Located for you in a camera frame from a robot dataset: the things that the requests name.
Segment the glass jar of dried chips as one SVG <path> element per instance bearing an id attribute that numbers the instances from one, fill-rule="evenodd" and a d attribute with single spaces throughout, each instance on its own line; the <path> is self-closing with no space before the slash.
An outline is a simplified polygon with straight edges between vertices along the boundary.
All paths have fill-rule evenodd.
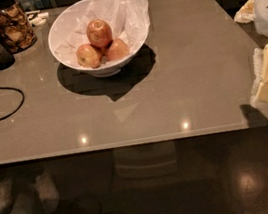
<path id="1" fill-rule="evenodd" d="M 11 53 L 18 53 L 29 48 L 36 40 L 19 0 L 0 0 L 0 42 Z"/>

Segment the small white items on table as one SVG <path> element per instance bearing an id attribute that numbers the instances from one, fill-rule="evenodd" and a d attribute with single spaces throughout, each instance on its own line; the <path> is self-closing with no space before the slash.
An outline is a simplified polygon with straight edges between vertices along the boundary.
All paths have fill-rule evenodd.
<path id="1" fill-rule="evenodd" d="M 42 13 L 42 12 L 28 13 L 27 16 L 28 16 L 29 22 L 31 23 L 33 27 L 46 24 L 48 17 L 49 17 L 48 13 Z"/>

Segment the right white shoe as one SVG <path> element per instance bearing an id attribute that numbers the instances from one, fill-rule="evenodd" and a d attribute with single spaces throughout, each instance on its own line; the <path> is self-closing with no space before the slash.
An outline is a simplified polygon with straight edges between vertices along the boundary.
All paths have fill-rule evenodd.
<path id="1" fill-rule="evenodd" d="M 57 187 L 47 172 L 43 172 L 35 178 L 34 188 L 39 195 L 41 206 L 45 214 L 56 211 L 59 204 L 59 193 Z"/>

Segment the white shoe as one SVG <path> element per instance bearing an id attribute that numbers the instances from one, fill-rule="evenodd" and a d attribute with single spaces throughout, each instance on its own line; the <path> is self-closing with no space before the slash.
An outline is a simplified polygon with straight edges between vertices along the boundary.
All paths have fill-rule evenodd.
<path id="1" fill-rule="evenodd" d="M 57 187 L 47 172 L 43 172 L 35 178 L 34 188 L 39 195 L 41 206 L 45 214 L 56 211 L 59 204 L 59 193 Z"/>
<path id="2" fill-rule="evenodd" d="M 0 181 L 0 214 L 9 214 L 13 206 L 12 179 Z"/>

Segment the red apple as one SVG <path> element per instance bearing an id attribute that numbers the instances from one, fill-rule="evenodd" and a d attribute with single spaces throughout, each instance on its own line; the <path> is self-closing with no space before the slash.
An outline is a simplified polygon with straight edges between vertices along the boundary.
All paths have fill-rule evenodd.
<path id="1" fill-rule="evenodd" d="M 98 48 L 107 47 L 112 41 L 112 29 L 106 21 L 101 19 L 89 22 L 86 31 L 89 42 Z"/>
<path id="2" fill-rule="evenodd" d="M 91 44 L 82 44 L 76 49 L 77 62 L 82 67 L 96 68 L 101 65 L 102 53 L 100 49 Z"/>
<path id="3" fill-rule="evenodd" d="M 113 39 L 112 44 L 107 48 L 105 55 L 108 61 L 121 59 L 129 54 L 129 47 L 124 41 Z"/>

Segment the left white shoe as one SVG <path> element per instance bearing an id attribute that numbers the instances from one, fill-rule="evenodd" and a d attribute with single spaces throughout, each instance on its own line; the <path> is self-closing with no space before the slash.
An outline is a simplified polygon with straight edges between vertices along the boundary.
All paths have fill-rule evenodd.
<path id="1" fill-rule="evenodd" d="M 9 214 L 13 206 L 12 179 L 0 181 L 0 214 Z"/>

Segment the yellowish cloth at table edge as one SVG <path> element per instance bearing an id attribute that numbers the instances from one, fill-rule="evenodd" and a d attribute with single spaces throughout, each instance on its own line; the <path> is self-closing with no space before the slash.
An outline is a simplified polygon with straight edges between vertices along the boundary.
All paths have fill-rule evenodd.
<path id="1" fill-rule="evenodd" d="M 234 20 L 237 23 L 251 23 L 254 18 L 254 2 L 255 0 L 248 0 L 245 4 L 236 12 Z"/>

